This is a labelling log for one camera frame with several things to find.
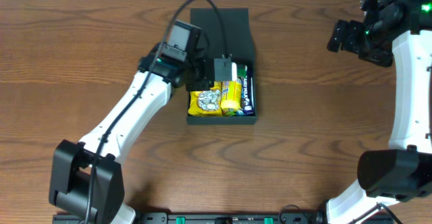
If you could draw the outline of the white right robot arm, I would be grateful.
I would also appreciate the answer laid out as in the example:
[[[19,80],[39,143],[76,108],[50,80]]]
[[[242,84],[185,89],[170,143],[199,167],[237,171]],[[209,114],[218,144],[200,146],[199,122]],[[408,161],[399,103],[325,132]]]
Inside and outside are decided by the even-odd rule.
[[[327,44],[396,69],[386,150],[364,152],[357,178],[328,200],[318,223],[364,223],[391,205],[431,194],[431,0],[364,0],[364,20],[335,23]]]

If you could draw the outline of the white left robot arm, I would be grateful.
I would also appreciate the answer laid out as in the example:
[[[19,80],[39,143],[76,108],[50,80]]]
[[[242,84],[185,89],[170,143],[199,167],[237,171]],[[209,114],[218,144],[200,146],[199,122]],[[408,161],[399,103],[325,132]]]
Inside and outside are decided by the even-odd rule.
[[[174,89],[206,91],[236,71],[229,55],[209,57],[205,49],[156,44],[140,59],[130,87],[102,122],[77,143],[59,143],[49,202],[76,215],[79,223],[134,223],[136,211],[124,203],[122,165],[143,129]]]

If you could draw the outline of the blue Dairy Milk chocolate bar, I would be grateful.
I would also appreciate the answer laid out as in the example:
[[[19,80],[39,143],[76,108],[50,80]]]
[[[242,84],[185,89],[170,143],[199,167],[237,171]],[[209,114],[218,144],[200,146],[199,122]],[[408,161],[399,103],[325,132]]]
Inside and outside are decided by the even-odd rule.
[[[250,77],[250,72],[248,71],[247,67],[244,68],[240,78],[242,79],[242,96],[240,101],[239,115],[253,115],[254,102],[252,95],[252,78]]]

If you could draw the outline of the yellow candy bottle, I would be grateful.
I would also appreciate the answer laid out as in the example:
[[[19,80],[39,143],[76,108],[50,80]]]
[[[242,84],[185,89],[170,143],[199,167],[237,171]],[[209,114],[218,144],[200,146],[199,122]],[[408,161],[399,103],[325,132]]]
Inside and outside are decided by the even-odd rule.
[[[242,85],[239,80],[222,82],[221,109],[224,115],[235,115],[241,106]]]

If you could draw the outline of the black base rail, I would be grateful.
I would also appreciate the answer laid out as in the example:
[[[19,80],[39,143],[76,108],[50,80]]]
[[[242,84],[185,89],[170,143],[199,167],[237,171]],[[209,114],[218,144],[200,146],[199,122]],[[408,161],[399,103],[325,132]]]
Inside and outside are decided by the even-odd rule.
[[[52,224],[84,223],[73,215],[54,215]],[[143,213],[132,223],[139,224],[307,224],[327,223],[323,217],[317,217],[314,212],[287,212],[279,215],[229,215],[229,214],[167,214]],[[389,214],[376,214],[362,223],[391,224],[396,223]]]

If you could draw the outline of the green red candy bar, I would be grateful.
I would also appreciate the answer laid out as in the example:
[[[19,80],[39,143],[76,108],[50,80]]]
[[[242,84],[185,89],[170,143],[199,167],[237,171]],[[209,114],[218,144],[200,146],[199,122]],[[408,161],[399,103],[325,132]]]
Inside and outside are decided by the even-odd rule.
[[[248,67],[246,65],[243,64],[238,64],[237,65],[237,77],[240,79],[245,79],[245,77],[247,76],[247,71],[248,71]]]

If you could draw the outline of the yellow Hacks candy bag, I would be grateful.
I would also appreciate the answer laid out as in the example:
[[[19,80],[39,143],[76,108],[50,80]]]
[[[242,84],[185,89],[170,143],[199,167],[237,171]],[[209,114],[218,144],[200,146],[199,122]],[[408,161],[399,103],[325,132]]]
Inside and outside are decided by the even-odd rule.
[[[196,117],[222,116],[221,82],[215,82],[209,90],[191,92],[188,114]]]

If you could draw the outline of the black box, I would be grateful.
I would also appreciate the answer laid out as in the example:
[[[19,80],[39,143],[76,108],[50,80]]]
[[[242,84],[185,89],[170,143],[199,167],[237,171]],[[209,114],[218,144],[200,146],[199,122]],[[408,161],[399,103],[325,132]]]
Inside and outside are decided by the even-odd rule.
[[[219,10],[227,32],[227,50],[232,55],[232,61],[238,65],[246,65],[248,79],[252,82],[253,114],[246,116],[206,116],[199,117],[189,114],[186,117],[189,125],[254,125],[258,118],[255,72],[256,51],[249,26],[247,8],[222,8]],[[223,52],[222,35],[217,15],[211,8],[192,8],[190,22],[202,29],[210,42],[209,57],[220,57]]]

